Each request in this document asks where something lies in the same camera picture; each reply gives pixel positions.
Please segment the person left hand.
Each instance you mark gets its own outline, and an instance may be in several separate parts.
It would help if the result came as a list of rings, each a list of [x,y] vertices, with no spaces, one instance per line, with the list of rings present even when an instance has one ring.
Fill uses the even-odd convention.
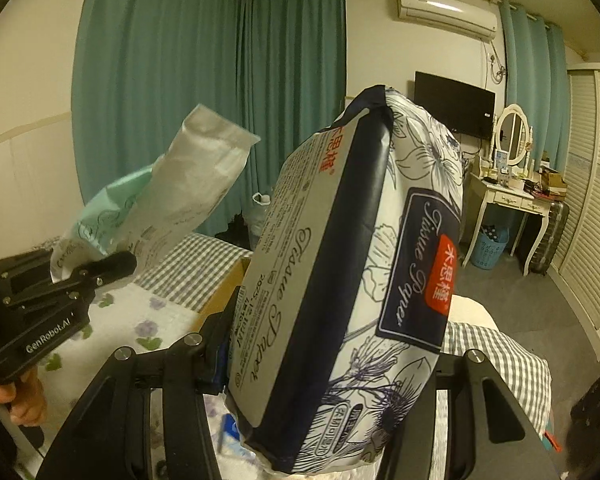
[[[15,382],[0,385],[0,404],[9,404],[9,417],[16,426],[35,427],[45,422],[47,401],[38,369],[30,368]]]

